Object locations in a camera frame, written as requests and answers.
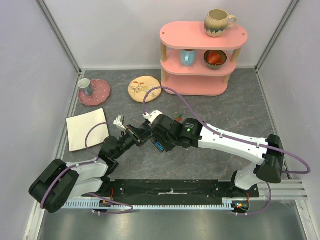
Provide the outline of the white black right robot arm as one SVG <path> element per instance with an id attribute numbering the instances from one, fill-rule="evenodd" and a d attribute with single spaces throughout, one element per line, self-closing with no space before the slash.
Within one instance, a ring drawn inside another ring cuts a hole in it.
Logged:
<path id="1" fill-rule="evenodd" d="M 235 197 L 242 196 L 259 182 L 279 184 L 282 181 L 283 145 L 277 135 L 258 138 L 224 132 L 194 118 L 180 123 L 157 110 L 143 117 L 150 124 L 161 150 L 169 152 L 175 147 L 211 149 L 250 161 L 249 166 L 236 171 L 229 184 L 229 191 Z"/>

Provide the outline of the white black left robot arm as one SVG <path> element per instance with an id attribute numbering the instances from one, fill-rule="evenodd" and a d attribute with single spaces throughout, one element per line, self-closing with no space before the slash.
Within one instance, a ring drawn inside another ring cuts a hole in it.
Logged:
<path id="1" fill-rule="evenodd" d="M 68 200 L 84 194 L 95 193 L 106 196 L 110 185 L 104 181 L 118 167 L 117 159 L 133 146 L 142 146 L 152 139 L 153 132 L 148 123 L 136 128 L 124 127 L 120 138 L 109 136 L 103 141 L 99 154 L 92 160 L 66 163 L 53 160 L 32 183 L 28 193 L 49 213 L 60 210 Z"/>

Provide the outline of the blue battery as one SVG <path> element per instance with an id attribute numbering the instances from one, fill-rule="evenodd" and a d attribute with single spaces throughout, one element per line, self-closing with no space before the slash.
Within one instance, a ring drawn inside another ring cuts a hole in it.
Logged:
<path id="1" fill-rule="evenodd" d="M 156 141 L 155 144 L 156 144 L 158 150 L 159 150 L 161 153 L 164 152 L 163 146 L 162 146 L 158 141 Z"/>

